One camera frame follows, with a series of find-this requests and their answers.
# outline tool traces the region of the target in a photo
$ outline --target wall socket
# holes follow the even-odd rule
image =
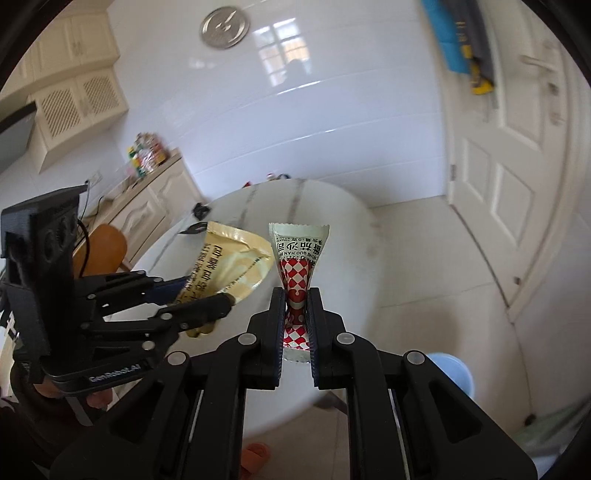
[[[88,179],[88,188],[94,187],[97,183],[99,183],[103,179],[102,173],[97,170],[94,172],[91,177]]]

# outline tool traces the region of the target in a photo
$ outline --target marble table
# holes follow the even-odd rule
[[[206,220],[254,232],[269,239],[270,222],[330,225],[330,235],[314,270],[311,286],[319,287],[324,308],[339,313],[348,331],[365,334],[377,308],[382,278],[383,244],[371,211],[356,197],[334,185],[315,180],[275,180],[247,187],[215,200]],[[165,280],[188,275],[201,251],[204,233],[179,235],[196,220],[186,217],[142,256],[135,270]],[[170,351],[189,355],[215,350],[246,331],[251,316],[269,307],[273,287],[281,281],[274,267],[264,282],[237,304],[209,335],[182,334]],[[157,306],[143,305],[120,312],[113,320],[152,315]],[[275,391],[246,395],[245,435],[255,435],[298,415],[321,393],[314,388],[310,364],[283,360],[281,383]]]

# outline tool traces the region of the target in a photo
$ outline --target ketchup packet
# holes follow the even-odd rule
[[[284,357],[289,360],[309,361],[306,296],[316,262],[329,236],[329,226],[270,223],[269,235],[279,276],[287,294]]]
[[[273,265],[271,244],[254,233],[208,222],[203,249],[176,303],[228,293],[235,303],[245,299],[265,279]],[[210,333],[214,323],[187,331],[196,337]]]

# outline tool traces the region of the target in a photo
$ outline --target logo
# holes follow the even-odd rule
[[[136,370],[142,370],[139,364],[131,365],[131,367],[125,367],[121,370],[115,370],[114,372],[107,372],[102,375],[98,375],[97,377],[88,377],[88,380],[91,382],[101,382],[103,380],[108,380],[109,378],[119,377],[120,375],[130,374]]]

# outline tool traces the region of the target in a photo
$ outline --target gold sauce packet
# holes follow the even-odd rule
[[[176,303],[228,293],[235,303],[245,299],[265,279],[274,263],[271,244],[245,230],[208,222],[203,249]],[[213,323],[187,334],[210,333]]]

